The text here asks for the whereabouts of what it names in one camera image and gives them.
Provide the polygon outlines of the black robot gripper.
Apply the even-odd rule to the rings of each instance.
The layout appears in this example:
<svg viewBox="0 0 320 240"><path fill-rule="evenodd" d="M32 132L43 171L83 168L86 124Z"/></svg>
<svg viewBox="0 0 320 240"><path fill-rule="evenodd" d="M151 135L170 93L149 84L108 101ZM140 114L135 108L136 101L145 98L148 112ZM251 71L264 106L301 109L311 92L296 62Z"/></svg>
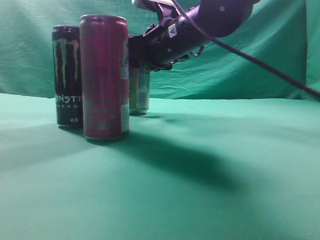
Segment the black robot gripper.
<svg viewBox="0 0 320 240"><path fill-rule="evenodd" d="M128 36L129 67L146 65L152 71L170 70L209 42L175 7L145 9L157 14L158 24L144 34Z"/></svg>

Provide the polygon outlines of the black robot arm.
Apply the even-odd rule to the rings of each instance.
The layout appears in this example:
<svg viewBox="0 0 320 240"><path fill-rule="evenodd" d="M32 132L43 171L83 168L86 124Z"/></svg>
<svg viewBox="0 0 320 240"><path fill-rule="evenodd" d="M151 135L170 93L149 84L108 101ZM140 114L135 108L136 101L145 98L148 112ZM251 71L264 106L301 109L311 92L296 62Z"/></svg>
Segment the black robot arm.
<svg viewBox="0 0 320 240"><path fill-rule="evenodd" d="M256 0L202 0L182 12L172 0L134 0L140 9L157 14L158 23L128 39L129 66L171 70L178 62L198 57L209 37L234 33L252 14Z"/></svg>

